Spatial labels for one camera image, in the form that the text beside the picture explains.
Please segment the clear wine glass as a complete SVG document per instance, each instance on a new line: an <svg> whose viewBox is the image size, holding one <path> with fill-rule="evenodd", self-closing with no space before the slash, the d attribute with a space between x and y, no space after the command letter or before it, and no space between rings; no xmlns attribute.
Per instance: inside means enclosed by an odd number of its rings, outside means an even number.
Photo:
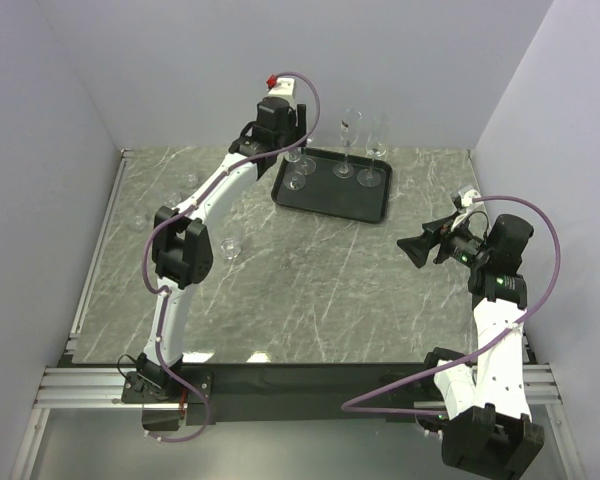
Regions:
<svg viewBox="0 0 600 480"><path fill-rule="evenodd" d="M301 158L298 163L298 168L299 172L305 176L313 174L316 170L315 161L306 153L305 149L301 150Z"/></svg>

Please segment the champagne flute with dark mark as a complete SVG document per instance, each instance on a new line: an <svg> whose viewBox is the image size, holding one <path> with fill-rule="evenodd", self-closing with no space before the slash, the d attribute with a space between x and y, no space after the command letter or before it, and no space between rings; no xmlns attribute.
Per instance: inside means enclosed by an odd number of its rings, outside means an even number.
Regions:
<svg viewBox="0 0 600 480"><path fill-rule="evenodd" d="M340 139L343 147L343 159L334 166L333 173L341 179L350 178L353 167L349 163L351 149L360 135L362 114L356 109L348 109L340 120Z"/></svg>

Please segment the small stemmed glass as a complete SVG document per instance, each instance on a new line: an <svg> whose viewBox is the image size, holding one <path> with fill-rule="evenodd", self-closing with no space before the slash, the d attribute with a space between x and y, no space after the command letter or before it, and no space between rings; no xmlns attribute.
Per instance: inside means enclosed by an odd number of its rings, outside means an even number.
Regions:
<svg viewBox="0 0 600 480"><path fill-rule="evenodd" d="M288 167L283 178L283 185L288 190L298 191L306 185L305 175L298 170L298 164L301 160L302 154L298 148L288 152Z"/></svg>

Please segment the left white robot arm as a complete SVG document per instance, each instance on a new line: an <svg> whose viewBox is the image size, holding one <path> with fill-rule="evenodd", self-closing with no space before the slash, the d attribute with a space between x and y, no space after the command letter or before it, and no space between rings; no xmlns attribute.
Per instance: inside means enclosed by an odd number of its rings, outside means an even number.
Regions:
<svg viewBox="0 0 600 480"><path fill-rule="evenodd" d="M232 142L209 179L174 208L162 207L145 246L145 264L157 280L147 289L157 296L149 340L125 379L125 403L161 403L200 392L183 379L183 341L197 287L211 272L211 232L234 200L254 185L280 154L299 146L307 133L307 107L290 98L266 96L256 118Z"/></svg>

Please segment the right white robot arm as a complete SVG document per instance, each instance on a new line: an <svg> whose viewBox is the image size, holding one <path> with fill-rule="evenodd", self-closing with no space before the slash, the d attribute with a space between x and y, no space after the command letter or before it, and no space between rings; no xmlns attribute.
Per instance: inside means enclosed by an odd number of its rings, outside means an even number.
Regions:
<svg viewBox="0 0 600 480"><path fill-rule="evenodd" d="M397 242L418 268L436 249L435 263L452 258L470 270L468 291L484 352L455 365L458 354L435 348L426 357L431 368L421 373L420 386L426 396L445 403L444 464L487 479L521 478L545 440L526 398L519 322L528 302L518 269L533 234L527 221L502 214L478 237L471 233L469 219L455 213L425 223L419 236Z"/></svg>

